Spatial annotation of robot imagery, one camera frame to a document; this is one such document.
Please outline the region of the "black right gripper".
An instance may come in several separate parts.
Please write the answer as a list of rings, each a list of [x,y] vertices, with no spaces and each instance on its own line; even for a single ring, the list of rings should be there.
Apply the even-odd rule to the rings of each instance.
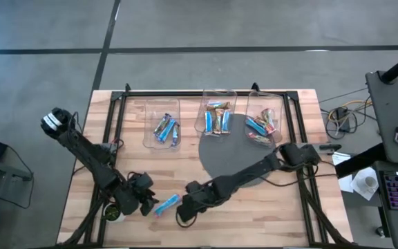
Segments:
[[[216,204],[216,195],[210,181],[203,184],[192,181],[185,189],[187,193],[182,197],[182,204],[176,209],[177,216],[183,223],[188,223],[196,218],[199,212],[203,213]]]

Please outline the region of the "blue and purple granola bar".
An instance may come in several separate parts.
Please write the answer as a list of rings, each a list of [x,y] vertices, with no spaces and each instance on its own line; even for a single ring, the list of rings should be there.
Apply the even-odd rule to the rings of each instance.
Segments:
[[[173,133],[172,133],[172,143],[171,143],[172,147],[175,147],[178,145],[179,138],[180,138],[179,133],[180,133],[180,125],[177,122],[175,122],[174,126],[173,126]]]

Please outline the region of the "green and red granola bar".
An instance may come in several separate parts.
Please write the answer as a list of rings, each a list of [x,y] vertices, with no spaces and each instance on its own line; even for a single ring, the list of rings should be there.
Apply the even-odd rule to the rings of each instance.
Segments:
[[[263,120],[267,123],[267,127],[271,132],[276,130],[274,126],[274,111],[270,108],[266,108],[261,112]]]
[[[163,130],[165,129],[165,127],[167,126],[167,123],[170,121],[170,119],[171,119],[171,115],[168,114],[168,113],[166,113],[166,114],[162,117],[162,119],[159,121],[159,123],[158,123],[157,127],[155,128],[153,134],[154,134],[155,136],[159,136],[159,135],[163,132]]]

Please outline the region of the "multicolour granola bar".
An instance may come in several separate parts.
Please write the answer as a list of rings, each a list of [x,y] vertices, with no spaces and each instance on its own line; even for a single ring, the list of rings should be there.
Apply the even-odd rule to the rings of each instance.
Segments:
[[[276,131],[276,128],[269,122],[265,121],[261,117],[256,117],[254,119],[255,123],[260,125],[264,130],[267,135],[274,133]]]

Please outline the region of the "white pot with plant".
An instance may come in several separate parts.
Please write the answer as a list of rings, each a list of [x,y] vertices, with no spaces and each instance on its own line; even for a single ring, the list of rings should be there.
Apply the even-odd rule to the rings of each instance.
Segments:
[[[118,223],[125,220],[125,215],[122,214],[121,210],[115,203],[109,203],[103,209],[102,217],[109,223]]]

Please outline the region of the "grey round mat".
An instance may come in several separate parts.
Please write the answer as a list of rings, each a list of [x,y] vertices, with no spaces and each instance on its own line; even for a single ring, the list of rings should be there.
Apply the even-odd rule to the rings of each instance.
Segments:
[[[200,162],[211,178],[235,174],[273,152],[275,145],[261,145],[248,138],[247,134],[251,131],[245,124],[245,116],[235,114],[231,123],[231,133],[219,137],[200,137]]]

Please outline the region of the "clear plastic bin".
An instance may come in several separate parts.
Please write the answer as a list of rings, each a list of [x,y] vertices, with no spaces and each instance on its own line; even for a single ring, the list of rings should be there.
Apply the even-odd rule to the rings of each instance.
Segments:
[[[250,117],[253,120],[256,117],[263,118],[261,112],[266,108],[270,108],[274,111],[274,126],[276,128],[276,131],[274,133],[265,136],[269,138],[272,142],[270,146],[265,146],[258,144],[257,142],[254,142],[252,139],[248,137],[248,133],[254,133],[256,135],[260,134],[256,130],[252,129],[251,127],[245,124],[245,134],[250,142],[262,147],[273,148],[277,146],[279,142],[282,141],[283,139],[282,117],[284,109],[283,105],[284,104],[282,97],[277,94],[261,93],[258,91],[253,91],[248,95],[247,108],[245,112],[246,118]]]
[[[202,98],[200,101],[198,116],[196,118],[196,123],[195,123],[195,130],[198,132],[198,135],[200,137],[204,136],[205,138],[213,138],[213,139],[217,140],[218,142],[223,142],[226,139],[226,137],[230,135],[237,97],[238,97],[237,93],[233,90],[205,89],[202,92]],[[216,118],[215,109],[214,110],[206,110],[205,105],[208,103],[208,101],[230,102],[231,103],[231,107],[229,108],[229,110],[231,111],[230,118],[229,118],[229,133],[221,133],[221,134],[215,134],[214,132],[212,132],[211,134],[205,133],[205,111],[211,112],[212,119],[213,119],[213,127],[214,127],[214,120]]]
[[[165,143],[158,142],[158,136],[153,134],[159,121],[162,117],[168,113],[171,115],[171,119],[181,125],[180,121],[180,101],[175,98],[156,98],[150,99],[145,102],[145,120],[144,120],[144,140],[143,145],[146,148],[153,149],[156,151],[175,151],[180,146],[181,138],[179,138],[178,145],[175,147],[171,146],[172,133],[171,129]]]

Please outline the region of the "white paper sheet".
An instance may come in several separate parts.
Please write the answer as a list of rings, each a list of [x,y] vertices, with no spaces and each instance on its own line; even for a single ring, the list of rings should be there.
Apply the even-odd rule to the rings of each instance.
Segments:
[[[338,164],[340,164],[340,163],[342,163],[344,161],[347,161],[349,159],[351,159],[351,155],[348,155],[348,154],[343,154],[343,153],[340,153],[340,152],[334,152],[332,154],[332,162],[333,162],[333,164],[335,166],[337,166]],[[347,175],[347,176],[345,176],[343,178],[340,178],[338,180],[338,182],[339,182],[339,187],[340,187],[341,191],[349,192],[349,193],[353,193],[354,192],[354,190],[353,190],[353,188],[351,186],[351,182],[352,182],[352,175],[351,174]]]

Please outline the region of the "white paper napkin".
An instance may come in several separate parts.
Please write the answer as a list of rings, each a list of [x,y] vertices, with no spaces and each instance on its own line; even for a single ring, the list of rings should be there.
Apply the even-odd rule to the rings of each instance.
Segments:
[[[352,179],[351,186],[355,192],[360,194],[365,200],[369,201],[372,198],[372,196],[374,195],[374,193],[377,191],[377,189],[379,187],[379,183],[378,183],[378,187],[375,189],[366,189],[363,186],[363,180],[367,176],[371,176],[377,180],[376,171],[371,167],[367,167],[367,168],[362,169],[356,173],[356,175]]]

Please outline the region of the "black power adapter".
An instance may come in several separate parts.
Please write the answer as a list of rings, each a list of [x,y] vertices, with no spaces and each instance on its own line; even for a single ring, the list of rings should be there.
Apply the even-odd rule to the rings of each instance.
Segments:
[[[347,107],[339,107],[334,111],[333,119],[336,121],[338,131],[350,132],[349,110]]]

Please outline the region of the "black slanted bar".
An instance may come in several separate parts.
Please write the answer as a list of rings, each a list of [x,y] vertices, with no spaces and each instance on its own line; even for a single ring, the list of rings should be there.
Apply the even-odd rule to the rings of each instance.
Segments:
[[[371,166],[376,161],[385,161],[386,153],[382,143],[351,157],[335,166],[337,178],[343,178]]]

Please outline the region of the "black metal table frame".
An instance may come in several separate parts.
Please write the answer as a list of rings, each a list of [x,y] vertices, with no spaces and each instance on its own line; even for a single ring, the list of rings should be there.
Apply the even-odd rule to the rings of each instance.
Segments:
[[[253,165],[272,152],[247,137],[245,119],[271,108],[279,135],[288,142],[317,145],[327,140],[312,89],[95,91],[83,135],[114,153],[114,168],[124,177],[147,173],[163,203],[185,194],[188,183],[204,183]],[[243,184],[228,201],[182,224],[176,209],[143,215],[137,203],[115,221],[103,212],[109,202],[92,174],[75,174],[61,220],[62,248],[270,248],[336,243],[311,209],[317,204],[336,232],[352,240],[350,224],[330,156],[317,168],[268,172]]]

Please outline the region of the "grey stand base plate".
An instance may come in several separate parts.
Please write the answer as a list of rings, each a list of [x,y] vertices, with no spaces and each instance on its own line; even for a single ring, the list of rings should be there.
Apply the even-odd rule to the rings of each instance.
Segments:
[[[366,82],[375,110],[386,158],[398,163],[398,143],[395,141],[398,127],[398,78],[393,84],[385,84],[378,72],[367,73]]]

